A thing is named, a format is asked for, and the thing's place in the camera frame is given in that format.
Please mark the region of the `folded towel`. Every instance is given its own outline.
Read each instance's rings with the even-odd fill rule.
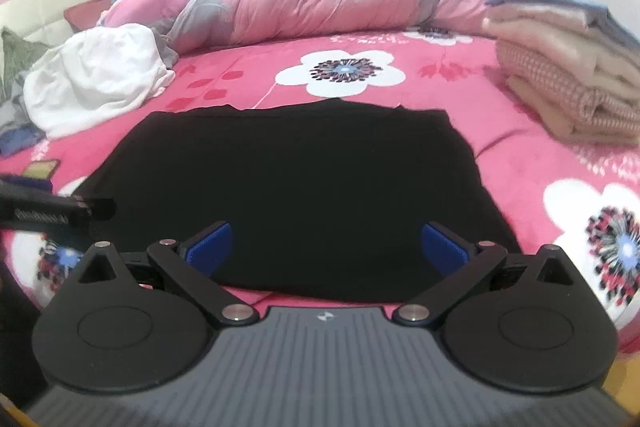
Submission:
[[[525,78],[572,120],[607,132],[640,134],[640,107],[584,86],[548,58],[524,46],[498,40],[496,55],[505,71]]]
[[[571,73],[588,87],[640,102],[640,70],[626,58],[582,35],[533,19],[485,19],[487,33],[530,48]]]
[[[549,7],[579,9],[584,14],[586,27],[597,28],[625,48],[636,52],[640,51],[638,37],[620,24],[603,4],[581,0],[488,0],[486,2],[488,6],[502,6],[510,3],[543,4]]]
[[[546,100],[526,80],[512,75],[507,86],[542,119],[549,133],[566,143],[600,142],[637,146],[640,137],[626,134],[609,134],[601,128],[575,123],[560,107]]]
[[[553,6],[543,2],[540,2],[540,4],[513,2],[500,4],[499,6],[489,6],[486,10],[486,16],[496,22],[535,19],[565,30],[580,33],[580,35],[602,44],[614,53],[622,55],[640,69],[640,50],[626,48],[598,28],[590,26],[587,14],[581,8]]]

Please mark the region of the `metal screw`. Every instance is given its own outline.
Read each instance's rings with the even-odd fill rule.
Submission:
[[[254,309],[248,304],[229,304],[222,308],[222,316],[230,321],[245,321],[254,315]]]
[[[429,310],[420,304],[405,304],[398,310],[398,315],[406,321],[418,322],[429,316]]]

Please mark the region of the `white cloth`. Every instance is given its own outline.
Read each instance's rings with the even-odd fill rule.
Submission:
[[[49,139],[60,138],[140,107],[174,76],[146,26],[98,26],[73,35],[33,65],[24,81],[24,103]]]
[[[545,55],[588,87],[640,102],[640,70],[612,49],[578,33],[534,19],[498,22],[485,18],[485,31]]]

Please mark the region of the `pink bedsheet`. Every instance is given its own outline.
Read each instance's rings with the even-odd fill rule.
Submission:
[[[327,64],[350,71],[372,64],[380,69],[355,82],[314,79],[312,74],[318,76]],[[175,70],[177,78],[166,92],[139,110],[75,136],[42,142],[2,161],[0,169],[18,173],[33,160],[58,158],[62,163],[54,187],[73,187],[152,111],[223,104],[270,108],[329,96],[388,107],[444,108],[476,152],[484,184],[524,250],[535,253],[540,245],[557,241],[606,306],[620,330],[622,349],[640,350],[640,296],[630,304],[607,301],[584,231],[604,206],[625,206],[640,216],[640,150],[552,140],[535,115],[505,90],[492,41],[417,32],[348,34],[204,53],[182,58]],[[42,239],[22,232],[5,232],[3,239],[17,280],[34,299],[44,301],[46,291],[36,279]],[[235,293],[260,312],[272,305],[343,305]]]

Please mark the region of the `green pillow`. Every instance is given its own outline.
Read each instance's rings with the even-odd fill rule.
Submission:
[[[11,87],[21,71],[30,70],[49,46],[42,42],[29,42],[6,26],[0,32],[4,51],[4,72],[0,82],[0,103],[11,97]]]

